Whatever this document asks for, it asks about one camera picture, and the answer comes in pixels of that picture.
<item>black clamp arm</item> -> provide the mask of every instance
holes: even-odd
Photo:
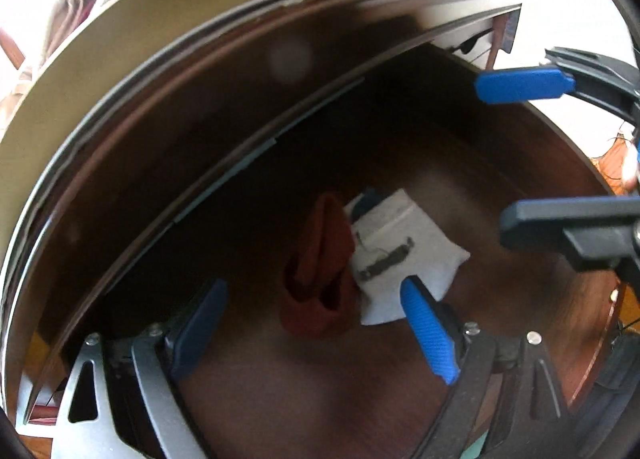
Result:
[[[640,124],[640,71],[610,56],[578,49],[546,49],[546,58],[575,81],[569,96]]]
[[[613,269],[640,295],[640,197],[518,201],[500,216],[500,242],[562,253],[576,271]]]
[[[458,459],[472,439],[493,374],[502,374],[498,404],[480,459],[576,459],[573,422],[542,336],[494,337],[458,324],[418,277],[401,286],[409,325],[449,396],[412,459]]]

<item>red cloth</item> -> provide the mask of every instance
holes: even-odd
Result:
[[[280,321],[289,333],[322,338],[352,325],[359,291],[349,269],[354,250],[342,203],[321,195],[284,270]]]

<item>teal fabric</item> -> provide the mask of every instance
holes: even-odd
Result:
[[[478,440],[473,443],[469,448],[465,450],[465,452],[460,456],[460,459],[476,459],[480,455],[482,451],[482,446],[484,445],[484,441],[486,440],[487,432],[482,434]]]

